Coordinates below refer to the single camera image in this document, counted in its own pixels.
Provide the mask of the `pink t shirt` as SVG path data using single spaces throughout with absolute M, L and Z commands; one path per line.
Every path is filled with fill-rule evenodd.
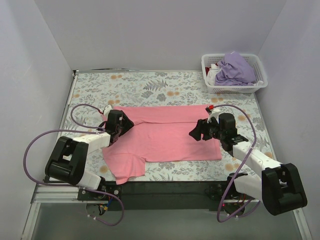
M 208 118 L 205 108 L 205 105 L 115 107 L 134 123 L 117 142 L 102 150 L 116 184 L 143 176 L 147 162 L 220 161 L 218 140 L 196 141 L 189 135 L 199 119 Z

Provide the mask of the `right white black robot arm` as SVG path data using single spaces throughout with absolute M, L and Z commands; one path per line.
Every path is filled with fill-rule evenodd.
M 307 196 L 298 168 L 292 163 L 280 163 L 253 148 L 249 140 L 240 135 L 235 117 L 222 113 L 215 118 L 200 119 L 189 132 L 196 141 L 219 140 L 223 150 L 241 160 L 256 173 L 232 173 L 221 197 L 243 194 L 259 200 L 273 216 L 306 207 Z

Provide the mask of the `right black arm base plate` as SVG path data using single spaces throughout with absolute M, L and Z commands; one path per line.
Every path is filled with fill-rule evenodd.
M 204 190 L 205 195 L 211 200 L 218 201 L 222 198 L 225 190 L 227 188 L 227 184 L 225 183 L 212 183 L 209 184 L 209 187 Z M 225 197 L 226 200 L 239 200 L 241 197 L 240 193 L 235 192 L 230 189 Z

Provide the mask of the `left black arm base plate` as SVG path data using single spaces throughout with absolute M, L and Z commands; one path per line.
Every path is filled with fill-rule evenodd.
M 119 199 L 122 195 L 122 187 L 111 183 L 99 186 L 97 191 L 115 195 Z M 109 195 L 93 192 L 86 188 L 80 188 L 77 194 L 78 201 L 108 201 L 110 198 Z

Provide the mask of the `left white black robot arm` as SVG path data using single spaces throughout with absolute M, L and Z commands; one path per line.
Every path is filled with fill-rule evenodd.
M 61 136 L 46 164 L 45 174 L 72 186 L 98 190 L 105 180 L 86 169 L 87 156 L 110 147 L 133 127 L 133 121 L 122 110 L 109 110 L 97 133 L 74 138 Z

